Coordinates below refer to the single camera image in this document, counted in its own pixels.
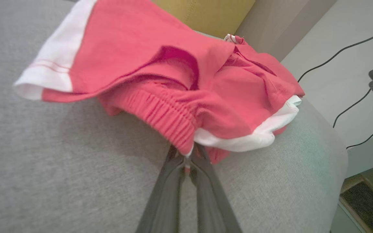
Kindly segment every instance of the yellow cushion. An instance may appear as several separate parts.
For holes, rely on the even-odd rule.
[[[255,0],[154,0],[195,31],[224,38],[234,34]]]

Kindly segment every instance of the red stripe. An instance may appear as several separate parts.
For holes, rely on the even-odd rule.
[[[49,68],[50,70],[55,71],[55,72],[57,72],[57,73],[64,73],[64,74],[67,74],[67,73],[68,73],[68,71],[67,71],[67,72],[64,72],[64,71],[57,71],[57,70],[55,70],[53,67],[51,67],[51,66],[49,66],[49,65],[44,65],[44,64],[31,64],[27,69],[29,69],[29,68],[31,68],[31,67],[34,67],[34,66],[44,66],[44,67]]]
[[[54,65],[56,65],[56,66],[58,66],[58,67],[65,68],[65,69],[68,69],[68,70],[70,69],[69,67],[65,67],[65,66],[62,66],[62,65],[58,65],[56,62],[53,62],[53,61],[50,61],[50,60],[47,60],[47,59],[39,59],[39,60],[33,62],[33,64],[34,64],[34,63],[37,63],[37,62],[39,62],[39,61],[47,61],[47,62],[51,62],[51,63],[53,63]]]

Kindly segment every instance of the black cable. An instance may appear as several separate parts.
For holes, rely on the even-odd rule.
[[[363,99],[365,99],[365,97],[367,97],[367,95],[370,93],[370,88],[368,90],[368,92],[364,95],[364,97],[362,97],[360,100],[358,100],[356,103],[354,103],[353,105],[351,105],[349,108],[347,108],[345,111],[341,112],[335,119],[335,121],[333,122],[333,128],[335,127],[336,125],[336,121],[338,120],[338,118],[344,114],[346,111],[348,111],[349,109],[351,109],[353,106],[357,105],[359,102],[361,102]]]
[[[345,50],[345,49],[349,49],[350,47],[353,47],[353,46],[357,46],[358,44],[365,43],[365,42],[370,41],[370,40],[372,40],[372,39],[373,39],[373,37],[368,38],[368,39],[366,39],[366,40],[364,40],[364,41],[358,42],[358,43],[356,43],[356,44],[349,45],[349,46],[347,46],[347,47],[345,47],[345,48],[339,50],[339,52],[337,52],[335,55],[333,55],[333,57],[331,57],[331,58],[330,58],[329,60],[327,60],[325,63],[323,63],[323,64],[321,64],[321,65],[318,65],[318,66],[316,66],[315,68],[311,68],[310,70],[306,71],[306,72],[305,72],[305,73],[304,73],[304,74],[299,78],[299,80],[298,80],[297,82],[300,82],[300,80],[303,78],[303,76],[305,76],[305,74],[307,74],[307,73],[311,72],[312,70],[315,70],[315,69],[317,69],[317,68],[319,68],[319,67],[322,67],[323,65],[326,65],[328,62],[330,62],[332,59],[334,59],[334,58],[335,58],[339,53],[341,53],[343,50]]]
[[[347,47],[345,47],[345,48],[343,48],[343,49],[341,49],[341,50],[339,50],[335,55],[333,55],[333,57],[331,57],[329,60],[327,60],[326,62],[324,62],[323,64],[320,64],[320,65],[318,65],[318,66],[316,66],[316,67],[314,67],[314,68],[311,68],[310,70],[308,70],[308,71],[306,71],[304,74],[302,74],[302,76],[300,76],[300,78],[299,78],[299,80],[297,81],[297,82],[300,82],[300,80],[302,80],[302,78],[303,78],[303,76],[305,76],[307,73],[309,73],[309,72],[311,72],[312,70],[315,70],[315,69],[317,69],[317,68],[319,68],[319,67],[322,67],[323,65],[326,65],[328,62],[330,62],[332,59],[334,59],[339,53],[341,53],[343,50],[345,50],[345,49],[349,49],[349,48],[351,48],[351,47],[353,47],[353,46],[357,46],[358,44],[362,44],[362,43],[365,43],[365,42],[367,42],[367,41],[370,41],[370,40],[372,40],[373,39],[373,37],[370,37],[370,38],[368,38],[368,39],[366,39],[366,40],[364,40],[364,41],[360,41],[360,42],[358,42],[358,43],[356,43],[356,44],[352,44],[352,45],[350,45],[350,46],[347,46]],[[343,112],[341,112],[337,117],[336,117],[336,119],[335,119],[335,121],[333,122],[333,128],[335,127],[335,125],[336,125],[336,121],[338,120],[338,118],[342,115],[342,114],[344,114],[346,111],[348,111],[349,109],[351,109],[353,106],[355,106],[355,105],[357,105],[359,102],[361,102],[365,97],[367,97],[367,95],[370,93],[370,91],[371,91],[371,89],[369,89],[368,90],[368,92],[360,99],[360,100],[358,100],[356,103],[354,103],[353,105],[351,105],[349,108],[347,108],[345,111],[343,111]],[[365,141],[363,141],[363,142],[361,142],[360,144],[356,144],[356,145],[352,145],[352,146],[348,146],[348,147],[346,147],[346,149],[348,149],[349,147],[354,147],[354,146],[358,146],[358,145],[362,145],[362,144],[364,144],[365,142],[367,142],[369,139],[371,139],[371,137],[373,136],[373,134],[368,138],[368,139],[366,139]]]
[[[356,145],[348,146],[348,147],[346,147],[346,149],[348,149],[349,147],[354,147],[354,146],[362,145],[362,144],[364,144],[365,142],[367,142],[367,141],[368,141],[372,136],[373,136],[373,134],[372,134],[368,139],[366,139],[365,141],[361,142],[360,144],[356,144]]]
[[[346,109],[345,111],[343,111],[341,114],[339,114],[336,119],[335,119],[335,122],[333,123],[333,128],[335,127],[335,124],[336,124],[336,120],[339,118],[340,115],[342,115],[344,112],[348,111],[350,108],[352,108],[353,106],[355,106],[357,103],[359,103],[361,100],[363,100],[365,97],[367,97],[367,95],[369,94],[370,92],[370,89],[368,90],[368,92],[364,95],[364,97],[362,97],[358,102],[354,103],[352,106],[350,106],[348,109]],[[349,147],[354,147],[354,146],[358,146],[358,145],[362,145],[364,144],[365,142],[367,142],[371,137],[373,136],[373,134],[368,138],[366,139],[365,141],[361,142],[360,144],[356,144],[356,145],[352,145],[352,146],[348,146],[346,147],[346,149],[348,149]]]

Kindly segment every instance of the white wall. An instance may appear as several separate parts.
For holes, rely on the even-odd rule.
[[[338,50],[373,36],[373,0],[338,0],[284,58],[282,64],[298,79]],[[300,82],[306,98],[333,124],[336,116],[366,94],[373,69],[373,40],[340,53]],[[373,133],[373,93],[343,114],[336,131],[347,145]]]

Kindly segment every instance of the elastic waistband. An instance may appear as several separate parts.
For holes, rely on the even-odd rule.
[[[154,90],[149,90],[150,85],[155,85]],[[117,107],[137,116],[187,155],[194,145],[195,118],[185,106],[171,99],[164,87],[158,88],[157,93],[156,85],[159,84],[138,83],[115,89],[105,107]]]

